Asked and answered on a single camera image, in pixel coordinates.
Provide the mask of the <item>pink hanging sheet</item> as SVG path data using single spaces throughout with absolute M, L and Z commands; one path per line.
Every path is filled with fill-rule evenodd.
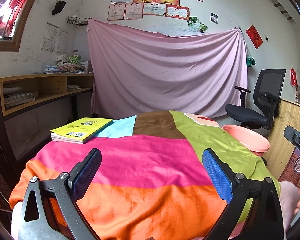
M 91 111 L 121 119 L 175 110 L 210 118 L 238 105 L 247 87 L 245 41 L 239 29 L 171 37 L 89 20 L 94 74 Z

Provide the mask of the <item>wall calendar sheets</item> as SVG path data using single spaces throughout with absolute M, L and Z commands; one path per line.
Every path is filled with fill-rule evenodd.
M 41 50 L 65 54 L 68 45 L 68 32 L 49 22 L 45 25 Z

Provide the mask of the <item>black hanging cap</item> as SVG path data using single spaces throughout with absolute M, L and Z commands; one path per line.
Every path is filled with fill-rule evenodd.
M 51 12 L 51 14 L 52 15 L 59 14 L 64 9 L 65 6 L 66 6 L 66 1 L 58 1 L 55 4 L 55 7 L 54 7 L 53 11 Z

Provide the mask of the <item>red paper wall decoration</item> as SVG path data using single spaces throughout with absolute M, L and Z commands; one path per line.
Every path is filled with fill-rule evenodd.
M 263 40 L 260 34 L 258 33 L 257 29 L 255 28 L 255 26 L 254 25 L 250 26 L 245 32 L 250 38 L 251 42 L 253 43 L 255 49 L 258 49 L 262 45 Z

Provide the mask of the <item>certificates on wall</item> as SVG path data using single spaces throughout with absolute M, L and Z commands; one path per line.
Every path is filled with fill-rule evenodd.
M 145 15 L 189 20 L 190 9 L 181 6 L 180 0 L 111 0 L 107 20 L 140 20 Z

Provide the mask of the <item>yellow book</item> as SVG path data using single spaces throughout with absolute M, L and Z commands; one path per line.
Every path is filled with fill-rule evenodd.
M 113 119 L 107 118 L 81 118 L 69 124 L 51 130 L 53 141 L 84 144 L 94 134 L 111 124 Z

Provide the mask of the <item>black office chair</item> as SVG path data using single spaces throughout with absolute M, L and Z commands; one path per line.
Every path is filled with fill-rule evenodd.
M 279 115 L 281 103 L 281 92 L 285 79 L 285 69 L 264 69 L 260 71 L 255 89 L 250 90 L 235 86 L 240 92 L 241 104 L 225 106 L 226 113 L 242 127 L 249 129 L 265 128 L 270 130 L 273 126 L 274 118 Z M 246 94 L 252 93 L 255 106 L 262 111 L 258 113 L 245 106 Z

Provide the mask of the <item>colourful striped blanket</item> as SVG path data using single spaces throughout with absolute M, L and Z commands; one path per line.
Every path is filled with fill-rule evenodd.
M 102 163 L 77 204 L 102 239 L 204 237 L 226 207 L 203 164 L 212 149 L 234 172 L 263 180 L 271 174 L 217 122 L 177 111 L 115 120 L 85 144 L 52 141 L 25 165 L 9 198 L 20 207 L 30 178 L 69 172 L 91 149 Z

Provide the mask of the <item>wooden shelf desk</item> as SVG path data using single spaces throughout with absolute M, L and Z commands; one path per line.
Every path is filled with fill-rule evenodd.
M 69 120 L 90 116 L 92 74 L 0 78 L 0 155 L 9 164 L 30 159 Z

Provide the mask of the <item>pink plastic basin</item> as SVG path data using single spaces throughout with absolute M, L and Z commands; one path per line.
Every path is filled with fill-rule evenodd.
M 258 157 L 262 157 L 270 149 L 270 142 L 264 136 L 250 129 L 237 125 L 224 125 L 222 129 Z

